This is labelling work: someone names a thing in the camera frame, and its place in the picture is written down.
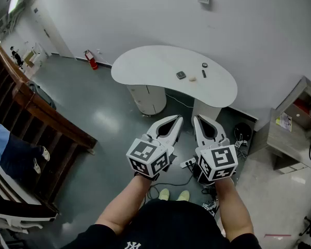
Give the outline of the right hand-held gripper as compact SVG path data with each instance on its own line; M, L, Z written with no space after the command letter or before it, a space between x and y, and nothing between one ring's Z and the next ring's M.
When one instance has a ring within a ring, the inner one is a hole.
M194 133L198 147L197 164L200 171L197 181L211 185L214 181L231 177L238 166L235 146L230 144L221 124L204 115L194 116Z

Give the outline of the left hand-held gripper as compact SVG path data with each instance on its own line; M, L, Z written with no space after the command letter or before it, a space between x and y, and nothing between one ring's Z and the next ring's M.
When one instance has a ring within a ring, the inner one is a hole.
M132 170L152 181L158 179L161 171L166 172L176 158L173 146L178 142L182 125L180 115L167 116L135 139L126 153Z

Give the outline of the person's right forearm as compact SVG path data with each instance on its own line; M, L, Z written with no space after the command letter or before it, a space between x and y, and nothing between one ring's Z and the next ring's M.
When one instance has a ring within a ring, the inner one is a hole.
M215 181L220 218L226 238L231 242L243 234L254 234L250 214L231 178Z

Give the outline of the person's left forearm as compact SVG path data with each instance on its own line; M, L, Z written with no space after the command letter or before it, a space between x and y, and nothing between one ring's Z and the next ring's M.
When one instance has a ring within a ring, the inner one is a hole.
M131 222L143 203L152 181L136 175L129 184L106 206L97 221L120 234Z

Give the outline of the white kidney-shaped table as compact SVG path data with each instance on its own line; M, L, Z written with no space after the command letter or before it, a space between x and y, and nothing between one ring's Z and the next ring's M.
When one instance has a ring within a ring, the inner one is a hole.
M185 72L186 78L177 78L176 73L180 71ZM174 46L129 50L116 59L111 76L127 86L136 106L145 115L164 110L165 90L171 89L194 98L193 115L215 120L222 108L232 105L238 91L234 77L221 65L202 54ZM190 82L190 77L196 77L196 81Z

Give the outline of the white power strip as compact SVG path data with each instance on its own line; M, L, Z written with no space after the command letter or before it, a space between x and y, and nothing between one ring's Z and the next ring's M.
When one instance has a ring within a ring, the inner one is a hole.
M186 161L182 162L182 163L180 164L180 167L181 167L182 169L184 169L185 167L194 165L195 163L196 163L196 159L195 159L195 158L191 158L191 159L189 159L189 160L186 160Z

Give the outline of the person's left pale shoe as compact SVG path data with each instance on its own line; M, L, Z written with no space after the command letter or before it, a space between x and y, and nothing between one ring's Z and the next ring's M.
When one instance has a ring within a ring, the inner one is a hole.
M160 191L159 193L159 200L164 200L164 201L168 201L170 197L170 192L167 188L164 188Z

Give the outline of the grey wooden shelf cabinet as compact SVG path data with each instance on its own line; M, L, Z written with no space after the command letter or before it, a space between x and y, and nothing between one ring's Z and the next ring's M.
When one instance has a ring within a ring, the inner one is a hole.
M276 124L283 112L292 117L292 131ZM268 123L252 138L250 153L268 150L275 155L274 170L281 174L311 168L311 80L303 76Z

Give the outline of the yellow white paper label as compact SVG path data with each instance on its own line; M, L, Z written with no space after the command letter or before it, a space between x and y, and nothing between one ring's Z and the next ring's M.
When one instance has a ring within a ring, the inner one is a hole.
M276 118L276 124L289 132L292 131L292 117L285 112L283 112L278 118Z

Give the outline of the person's black clothed body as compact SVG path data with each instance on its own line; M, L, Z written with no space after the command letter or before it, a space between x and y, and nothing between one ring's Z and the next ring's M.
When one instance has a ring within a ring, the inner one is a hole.
M92 225L61 249L261 249L253 234L225 238L204 208L187 201L145 204L121 234Z

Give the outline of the red fire extinguisher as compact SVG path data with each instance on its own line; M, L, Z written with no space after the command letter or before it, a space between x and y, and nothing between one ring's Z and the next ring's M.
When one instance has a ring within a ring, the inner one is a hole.
M92 67L93 70L97 70L98 69L98 64L93 56L93 54L91 53L90 50L86 50L84 52L84 55L86 57L86 59L88 60L90 66Z

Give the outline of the brown wooden stair railing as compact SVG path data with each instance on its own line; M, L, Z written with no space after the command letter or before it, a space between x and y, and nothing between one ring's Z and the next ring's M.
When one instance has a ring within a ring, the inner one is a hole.
M40 204L57 213L53 202L82 151L93 153L97 140L75 126L27 86L28 78L0 46L0 123L13 135L46 147L40 175L23 184Z

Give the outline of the black bin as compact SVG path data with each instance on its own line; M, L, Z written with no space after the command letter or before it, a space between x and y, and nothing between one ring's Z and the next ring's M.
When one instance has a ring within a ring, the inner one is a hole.
M35 82L28 81L26 85L36 94L38 94L47 104L49 104L53 109L56 109L54 100Z

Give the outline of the white stair steps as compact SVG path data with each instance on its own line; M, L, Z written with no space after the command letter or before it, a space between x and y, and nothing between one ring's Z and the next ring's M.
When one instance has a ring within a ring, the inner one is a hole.
M0 166L0 228L28 234L30 228L41 229L57 215L56 208L24 190Z

